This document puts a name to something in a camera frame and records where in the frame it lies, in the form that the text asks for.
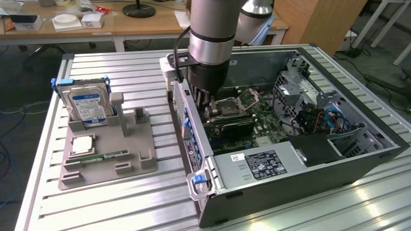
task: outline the motherboard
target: motherboard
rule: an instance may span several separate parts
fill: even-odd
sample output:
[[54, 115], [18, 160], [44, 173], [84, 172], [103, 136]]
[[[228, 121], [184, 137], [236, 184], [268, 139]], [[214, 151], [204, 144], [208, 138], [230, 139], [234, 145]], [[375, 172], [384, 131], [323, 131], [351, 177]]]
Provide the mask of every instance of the motherboard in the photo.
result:
[[236, 98], [219, 100], [216, 104], [222, 114], [203, 124], [216, 155], [284, 141], [287, 132], [258, 90], [248, 88]]

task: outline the metal slotted worktable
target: metal slotted worktable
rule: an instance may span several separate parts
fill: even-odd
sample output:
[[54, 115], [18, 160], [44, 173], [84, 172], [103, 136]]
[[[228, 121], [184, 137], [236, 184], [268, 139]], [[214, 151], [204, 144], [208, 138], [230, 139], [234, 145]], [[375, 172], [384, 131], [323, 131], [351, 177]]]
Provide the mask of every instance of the metal slotted worktable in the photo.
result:
[[[323, 51], [308, 45], [303, 48], [411, 143], [410, 123]], [[124, 92], [126, 112], [138, 106], [147, 108], [159, 170], [60, 191], [58, 178], [68, 113], [54, 94], [16, 230], [199, 230], [159, 67], [159, 58], [168, 53], [171, 51], [80, 54], [62, 61], [59, 78], [107, 74], [112, 91]], [[310, 77], [323, 90], [332, 88], [314, 69]], [[354, 184], [204, 230], [403, 230], [411, 227], [410, 179], [409, 149]]]

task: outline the white table leg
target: white table leg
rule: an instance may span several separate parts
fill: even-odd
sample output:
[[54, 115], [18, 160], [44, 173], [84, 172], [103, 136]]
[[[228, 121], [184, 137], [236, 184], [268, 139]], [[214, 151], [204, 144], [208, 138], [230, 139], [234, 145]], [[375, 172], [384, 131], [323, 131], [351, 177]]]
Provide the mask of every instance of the white table leg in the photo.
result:
[[371, 16], [367, 25], [364, 26], [364, 29], [360, 31], [360, 34], [358, 36], [358, 38], [355, 39], [354, 43], [352, 43], [352, 48], [356, 48], [360, 44], [362, 39], [364, 38], [372, 24], [376, 21], [376, 18], [379, 17], [380, 13], [383, 12], [384, 8], [387, 7], [388, 2], [386, 0], [383, 0], [383, 2], [380, 3], [374, 15]]
[[116, 52], [126, 52], [124, 49], [124, 36], [116, 36], [114, 37], [114, 42], [115, 42], [115, 47], [116, 47]]
[[399, 8], [399, 10], [396, 11], [396, 13], [392, 15], [387, 25], [384, 26], [383, 30], [380, 31], [376, 39], [374, 40], [371, 47], [376, 47], [378, 43], [380, 42], [380, 40], [383, 39], [383, 37], [386, 36], [386, 33], [388, 32], [391, 26], [394, 25], [394, 23], [396, 22], [398, 18], [400, 17], [402, 13], [405, 12], [407, 6], [410, 5], [410, 2], [406, 2], [403, 4], [403, 6]]
[[394, 61], [395, 66], [398, 66], [400, 64], [400, 62], [405, 60], [405, 58], [410, 54], [410, 52], [411, 52], [411, 43], [407, 46], [407, 48], [405, 49], [405, 51], [402, 52], [402, 54], [399, 55], [399, 57], [396, 58], [396, 60]]
[[276, 30], [276, 33], [274, 34], [274, 38], [271, 41], [271, 45], [280, 45], [283, 42], [286, 30]]

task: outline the floor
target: floor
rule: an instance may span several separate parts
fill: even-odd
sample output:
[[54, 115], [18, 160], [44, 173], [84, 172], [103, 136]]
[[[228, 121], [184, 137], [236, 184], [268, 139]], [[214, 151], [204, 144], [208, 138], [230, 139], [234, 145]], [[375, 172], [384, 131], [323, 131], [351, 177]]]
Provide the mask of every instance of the floor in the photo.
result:
[[[360, 31], [370, 16], [358, 18], [354, 30]], [[382, 25], [383, 21], [378, 21], [371, 29], [374, 30]], [[148, 40], [142, 40], [138, 43], [130, 43], [127, 51], [136, 51], [143, 49]], [[174, 46], [172, 39], [154, 40], [147, 47], [147, 50], [163, 50], [171, 49]], [[380, 42], [375, 49], [366, 46], [371, 52], [371, 57], [360, 55], [356, 59], [350, 59], [356, 65], [360, 72], [382, 78], [383, 80], [403, 86], [411, 83], [411, 80], [403, 81], [402, 70], [399, 67], [392, 65], [392, 62], [402, 50], [411, 42], [411, 35], [396, 29], [395, 27], [390, 30], [386, 38]], [[70, 53], [92, 53], [92, 52], [114, 52], [115, 46], [111, 42], [98, 42], [98, 47], [91, 49], [87, 43], [63, 44], [63, 49]], [[180, 44], [182, 47], [187, 47], [187, 40]], [[38, 101], [47, 101], [51, 98], [52, 91], [50, 81], [51, 78], [56, 77], [62, 55], [58, 51], [50, 50], [42, 56], [34, 60], [31, 73], [23, 71], [20, 61], [28, 56], [38, 46], [30, 46], [28, 52], [22, 52], [18, 46], [11, 46], [7, 53], [0, 55], [0, 109], [10, 108], [15, 105], [27, 105]], [[350, 73], [363, 81], [362, 74], [355, 70], [354, 66], [346, 60], [338, 61], [340, 65], [350, 71]], [[406, 58], [402, 63], [405, 68], [411, 69], [411, 55]], [[370, 89], [375, 94], [388, 102], [388, 94], [384, 89], [376, 85], [370, 85]], [[392, 93], [392, 104], [398, 107], [405, 108], [407, 105], [407, 99], [400, 95]], [[32, 106], [28, 108], [28, 112], [39, 112], [46, 110], [48, 107], [47, 103]], [[399, 111], [405, 118], [411, 121], [411, 115]], [[16, 113], [12, 115], [0, 114], [0, 133], [3, 134], [20, 120], [23, 114]], [[11, 204], [0, 208], [0, 231], [14, 230], [18, 213], [20, 209], [20, 202], [24, 195], [26, 185], [30, 177], [32, 161], [35, 159], [35, 152], [40, 134], [43, 130], [46, 113], [36, 115], [27, 115], [24, 119], [24, 130], [16, 129], [11, 136], [16, 135], [15, 139], [8, 142], [4, 141], [4, 145], [8, 149], [10, 154], [14, 156], [16, 161], [18, 172], [20, 175], [22, 189], [14, 198]], [[0, 174], [4, 172], [4, 165], [0, 165]], [[2, 201], [10, 199], [19, 187], [19, 180], [15, 175], [14, 169], [8, 172], [4, 179], [0, 180], [0, 204]]]

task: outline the wooden cabinet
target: wooden cabinet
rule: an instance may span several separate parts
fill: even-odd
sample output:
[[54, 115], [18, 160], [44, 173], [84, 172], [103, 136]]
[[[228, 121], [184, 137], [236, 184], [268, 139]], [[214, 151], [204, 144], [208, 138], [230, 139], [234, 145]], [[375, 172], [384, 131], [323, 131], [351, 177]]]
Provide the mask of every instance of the wooden cabinet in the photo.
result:
[[334, 55], [367, 0], [275, 0], [290, 24], [283, 44], [315, 43]]

